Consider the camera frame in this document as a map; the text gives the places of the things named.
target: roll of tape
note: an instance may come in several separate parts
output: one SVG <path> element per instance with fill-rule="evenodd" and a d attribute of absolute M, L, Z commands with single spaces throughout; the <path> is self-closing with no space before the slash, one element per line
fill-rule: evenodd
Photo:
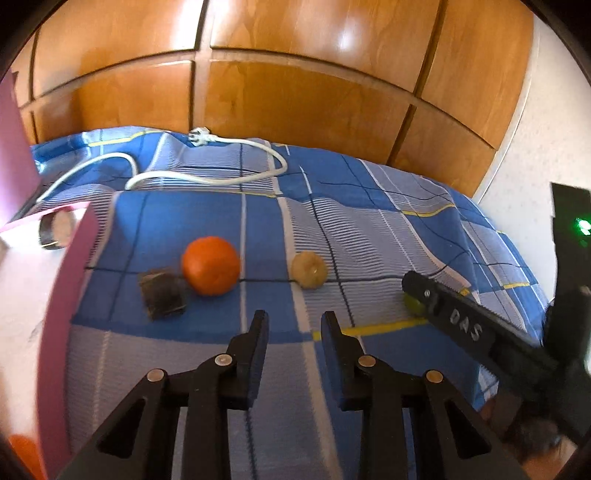
<path fill-rule="evenodd" d="M 39 244 L 46 250 L 67 247 L 72 240 L 75 226 L 74 212 L 68 208 L 46 213 L 39 223 Z"/>

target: wooden panel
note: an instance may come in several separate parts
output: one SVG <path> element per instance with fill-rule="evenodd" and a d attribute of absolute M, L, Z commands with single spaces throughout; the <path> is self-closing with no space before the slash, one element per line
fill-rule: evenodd
<path fill-rule="evenodd" d="M 68 0 L 41 27 L 33 91 L 125 60 L 194 47 L 203 0 Z"/>
<path fill-rule="evenodd" d="M 191 62 L 138 63 L 93 75 L 38 100 L 39 142 L 95 128 L 189 130 Z"/>
<path fill-rule="evenodd" d="M 290 65 L 213 61 L 205 125 L 223 137 L 261 137 L 385 163 L 408 105 L 387 85 Z"/>
<path fill-rule="evenodd" d="M 422 98 L 499 148 L 521 93 L 533 14 L 519 0 L 449 0 Z"/>
<path fill-rule="evenodd" d="M 21 118 L 29 143 L 35 145 L 37 143 L 37 134 L 35 133 L 35 126 L 33 124 L 33 113 L 29 109 L 23 109 L 21 110 Z"/>
<path fill-rule="evenodd" d="M 25 43 L 25 46 L 19 52 L 17 58 L 14 59 L 10 67 L 13 72 L 18 72 L 17 82 L 14 86 L 15 93 L 17 94 L 18 106 L 22 106 L 31 100 L 29 96 L 29 77 L 34 41 L 35 35 L 29 38 L 29 41 Z"/>
<path fill-rule="evenodd" d="M 226 0 L 216 13 L 211 46 L 331 61 L 412 92 L 438 5 L 439 0 Z"/>
<path fill-rule="evenodd" d="M 490 145 L 445 113 L 419 106 L 393 166 L 471 196 L 494 155 Z"/>

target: white power cable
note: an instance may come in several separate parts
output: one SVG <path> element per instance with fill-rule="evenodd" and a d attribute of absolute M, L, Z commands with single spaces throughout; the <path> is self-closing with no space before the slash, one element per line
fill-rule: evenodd
<path fill-rule="evenodd" d="M 139 182 L 146 180 L 146 179 L 177 179 L 177 180 L 185 180 L 192 183 L 200 183 L 202 185 L 211 185 L 211 186 L 227 186 L 227 185 L 239 185 L 241 183 L 246 183 L 247 181 L 255 181 L 255 180 L 262 180 L 267 179 L 269 177 L 275 177 L 277 175 L 281 175 L 287 171 L 287 162 L 283 158 L 282 155 L 277 153 L 272 148 L 267 147 L 266 145 L 262 145 L 257 142 L 253 142 L 252 140 L 244 140 L 242 138 L 223 138 L 218 137 L 217 135 L 212 135 L 209 133 L 207 128 L 195 128 L 191 130 L 189 133 L 189 141 L 195 145 L 205 145 L 208 142 L 222 142 L 222 143 L 241 143 L 243 145 L 250 145 L 251 147 L 260 148 L 264 150 L 268 154 L 271 154 L 281 164 L 280 168 L 275 168 L 273 170 L 263 171 L 260 173 L 254 173 L 251 175 L 245 175 L 243 177 L 238 177 L 235 179 L 210 179 L 207 177 L 198 177 L 197 175 L 190 175 L 188 173 L 181 173 L 177 171 L 166 171 L 166 170 L 154 170 L 154 171 L 145 171 L 143 173 L 138 172 L 138 165 L 135 162 L 134 158 L 128 155 L 127 153 L 107 153 L 104 155 L 100 155 L 96 158 L 92 158 L 91 160 L 87 160 L 80 165 L 75 166 L 73 169 L 69 170 L 61 177 L 59 177 L 51 187 L 49 187 L 36 201 L 35 203 L 39 203 L 42 200 L 46 199 L 51 195 L 56 188 L 59 187 L 64 181 L 70 178 L 74 173 L 86 168 L 88 165 L 92 165 L 93 163 L 97 163 L 103 161 L 107 158 L 124 158 L 126 159 L 129 164 L 131 165 L 131 173 L 132 177 L 125 183 L 125 190 L 133 189 Z"/>
<path fill-rule="evenodd" d="M 97 163 L 97 162 L 106 160 L 107 158 L 115 158 L 115 157 L 126 159 L 129 162 L 129 164 L 131 165 L 132 176 L 135 177 L 138 175 L 138 164 L 135 162 L 134 158 L 131 155 L 128 155 L 127 153 L 106 153 L 104 155 L 99 155 L 96 158 L 91 158 L 90 160 L 87 160 L 84 163 L 81 163 L 80 165 L 77 165 L 73 169 L 64 173 L 60 178 L 58 178 L 53 183 L 53 185 L 51 185 L 51 187 L 49 187 L 45 192 L 43 192 L 42 195 L 39 196 L 39 198 L 37 200 L 35 200 L 35 203 L 39 203 L 42 200 L 49 197 L 49 195 L 51 195 L 55 191 L 56 188 L 58 188 L 62 183 L 64 183 L 67 179 L 69 179 L 72 175 L 74 175 L 74 173 L 77 173 L 78 171 L 82 170 L 83 168 L 86 168 L 88 165 L 92 165 L 93 163 Z"/>
<path fill-rule="evenodd" d="M 139 182 L 146 180 L 146 179 L 176 179 L 176 180 L 185 180 L 190 181 L 193 183 L 199 183 L 202 185 L 211 185 L 211 186 L 227 186 L 227 185 L 239 185 L 241 183 L 246 183 L 247 181 L 255 181 L 255 180 L 262 180 L 267 179 L 269 177 L 275 177 L 277 175 L 281 175 L 287 171 L 287 162 L 279 153 L 277 153 L 272 148 L 267 147 L 266 145 L 262 145 L 257 142 L 253 142 L 251 140 L 244 140 L 242 138 L 223 138 L 218 137 L 217 135 L 212 135 L 209 133 L 207 128 L 195 128 L 191 130 L 189 133 L 189 140 L 195 146 L 205 145 L 208 142 L 223 142 L 223 143 L 241 143 L 243 145 L 250 145 L 251 147 L 260 148 L 264 150 L 268 154 L 271 154 L 281 164 L 281 168 L 275 168 L 273 170 L 263 171 L 260 173 L 254 173 L 251 175 L 245 175 L 243 177 L 238 177 L 235 179 L 210 179 L 207 177 L 198 177 L 197 175 L 191 175 L 188 173 L 181 173 L 177 171 L 166 171 L 166 170 L 154 170 L 154 171 L 145 171 L 130 178 L 127 183 L 125 184 L 125 190 L 133 189 Z"/>

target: white wall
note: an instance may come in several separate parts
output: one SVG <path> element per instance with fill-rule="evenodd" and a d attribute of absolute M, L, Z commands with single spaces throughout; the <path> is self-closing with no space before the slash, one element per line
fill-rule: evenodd
<path fill-rule="evenodd" d="M 480 207 L 511 237 L 551 299 L 556 257 L 550 182 L 591 189 L 591 86 L 550 27 L 536 18 L 535 30 L 539 49 L 534 41 L 521 120 L 518 108 L 504 158 L 488 189 L 485 179 L 476 196 L 485 191 Z"/>

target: tangerine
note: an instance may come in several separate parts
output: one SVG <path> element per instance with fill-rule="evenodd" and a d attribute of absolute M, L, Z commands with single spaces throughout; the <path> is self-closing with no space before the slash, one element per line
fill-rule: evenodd
<path fill-rule="evenodd" d="M 45 480 L 36 442 L 27 436 L 13 434 L 8 437 L 8 443 L 35 480 Z"/>
<path fill-rule="evenodd" d="M 240 277 L 240 257 L 223 238 L 207 236 L 191 242 L 181 259 L 183 275 L 205 296 L 223 295 Z"/>

